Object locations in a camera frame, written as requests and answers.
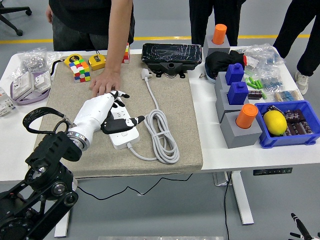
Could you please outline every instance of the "gray floor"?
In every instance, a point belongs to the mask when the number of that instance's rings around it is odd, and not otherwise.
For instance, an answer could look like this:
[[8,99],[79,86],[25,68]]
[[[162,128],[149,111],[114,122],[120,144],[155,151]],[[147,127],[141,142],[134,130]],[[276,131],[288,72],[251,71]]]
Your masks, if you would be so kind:
[[[242,7],[240,36],[278,34],[290,0],[248,0]],[[3,0],[6,7],[30,6],[32,15],[24,12],[5,15],[23,36],[0,22],[0,41],[51,39],[52,30],[45,18],[46,1]],[[136,37],[190,36],[187,0],[136,0]],[[312,23],[303,31],[310,34]],[[214,28],[210,17],[208,33]],[[274,38],[239,39],[239,46],[273,44]],[[145,41],[135,41],[132,49],[140,49]],[[190,40],[157,41],[161,43],[190,43]],[[308,39],[298,38],[292,46],[286,65],[294,75],[297,62]],[[0,76],[10,57],[17,52],[38,47],[53,49],[51,43],[0,44]],[[318,116],[320,105],[320,69],[310,78],[309,90],[304,96],[310,101]],[[312,235],[320,232],[319,165],[293,168],[291,174],[253,176],[252,171],[242,171],[242,178],[252,210],[254,224],[243,226],[238,212],[233,188],[228,189],[227,223],[232,240],[285,240],[289,233],[298,233],[290,213],[304,222]],[[186,179],[188,175],[171,175],[169,178]],[[83,180],[79,185],[99,197],[107,197],[131,186],[141,192],[153,186],[159,176],[117,177]],[[12,184],[1,184],[0,191]],[[215,187],[211,173],[194,174],[187,182],[163,180],[145,196],[131,190],[109,200],[98,201],[78,191],[79,201],[72,210],[69,239],[96,240],[99,236],[223,236],[227,237],[224,216],[225,187]],[[53,238],[49,234],[46,240]]]

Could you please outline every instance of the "gray block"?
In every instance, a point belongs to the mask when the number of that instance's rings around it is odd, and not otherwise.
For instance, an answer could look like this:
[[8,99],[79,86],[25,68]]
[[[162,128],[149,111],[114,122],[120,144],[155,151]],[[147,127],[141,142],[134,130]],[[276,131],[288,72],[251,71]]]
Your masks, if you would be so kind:
[[230,44],[227,39],[227,35],[224,37],[224,42],[221,45],[214,44],[212,42],[213,35],[206,35],[203,44],[203,56],[206,59],[207,56],[213,52],[223,52],[229,54]]
[[240,111],[227,112],[220,124],[220,128],[228,149],[251,146],[256,143],[262,130],[256,119],[247,129],[238,127],[236,119]]
[[[227,84],[226,73],[227,73],[226,71],[220,71],[218,73],[218,76],[216,77],[215,84],[214,84],[214,90],[216,95],[218,95],[219,90],[224,90],[226,92],[229,92],[230,85]],[[246,82],[244,77],[242,77],[241,82]]]
[[216,108],[216,113],[218,115],[219,123],[222,122],[225,113],[240,111],[244,106],[244,104],[249,103],[249,99],[248,97],[246,97],[242,105],[230,105],[227,93],[228,92],[223,89],[223,90],[219,90],[219,92],[217,92],[217,95],[216,95],[215,108]]

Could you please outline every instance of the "gray felt mat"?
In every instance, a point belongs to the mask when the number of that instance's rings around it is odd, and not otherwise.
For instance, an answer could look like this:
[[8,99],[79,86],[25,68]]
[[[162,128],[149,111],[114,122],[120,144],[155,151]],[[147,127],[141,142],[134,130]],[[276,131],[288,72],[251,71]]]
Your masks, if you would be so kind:
[[[132,54],[130,63],[122,64],[121,68],[121,90],[130,95],[130,98],[122,100],[132,118],[145,116],[156,108],[145,81],[141,79],[142,68],[147,66],[139,54]],[[90,74],[96,76],[101,72],[102,69],[99,69]],[[78,162],[61,160],[76,178],[192,173],[202,168],[203,157],[188,75],[183,79],[179,75],[157,78],[153,74],[149,84],[178,145],[179,161],[175,164],[164,164],[158,160],[143,161],[128,148],[116,150],[110,137],[99,130],[93,134],[92,145],[83,152]],[[55,70],[47,106],[73,121],[83,103],[91,97],[89,85],[90,82],[74,83],[70,68],[61,62]],[[44,116],[40,130],[52,130],[59,120],[52,114]],[[147,127],[142,122],[137,129],[140,141],[133,145],[133,149],[141,156],[153,158],[155,154]],[[36,146],[42,138],[43,135],[39,134]]]

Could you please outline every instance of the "orange cylinder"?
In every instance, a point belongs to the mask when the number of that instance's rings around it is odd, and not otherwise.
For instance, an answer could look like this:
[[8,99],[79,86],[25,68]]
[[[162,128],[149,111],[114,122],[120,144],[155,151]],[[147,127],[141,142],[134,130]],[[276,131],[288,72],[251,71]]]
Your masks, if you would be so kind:
[[239,128],[248,129],[258,114],[258,108],[253,104],[243,105],[239,116],[236,118],[235,123]]
[[216,45],[221,45],[225,41],[227,26],[224,24],[217,24],[214,28],[212,42]]

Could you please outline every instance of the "white power cable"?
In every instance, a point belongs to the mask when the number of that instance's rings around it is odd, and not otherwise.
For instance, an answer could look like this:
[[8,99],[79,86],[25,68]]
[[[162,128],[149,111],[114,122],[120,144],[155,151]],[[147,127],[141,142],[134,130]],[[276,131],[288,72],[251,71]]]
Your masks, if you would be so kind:
[[[144,119],[144,124],[147,127],[152,137],[152,145],[153,145],[153,150],[156,157],[147,158],[139,155],[133,149],[130,142],[127,143],[127,147],[131,150],[131,152],[135,156],[137,156],[141,160],[144,160],[144,161],[159,160],[164,164],[174,164],[180,158],[179,149],[175,139],[172,137],[170,133],[166,115],[164,114],[163,111],[159,109],[157,100],[150,88],[148,76],[149,76],[149,71],[145,68],[142,69],[141,77],[142,79],[144,79],[156,107],[156,109],[152,110],[148,115],[145,116],[145,119]],[[158,129],[160,130],[160,132],[157,132],[157,129],[155,128],[154,120],[156,120]]]

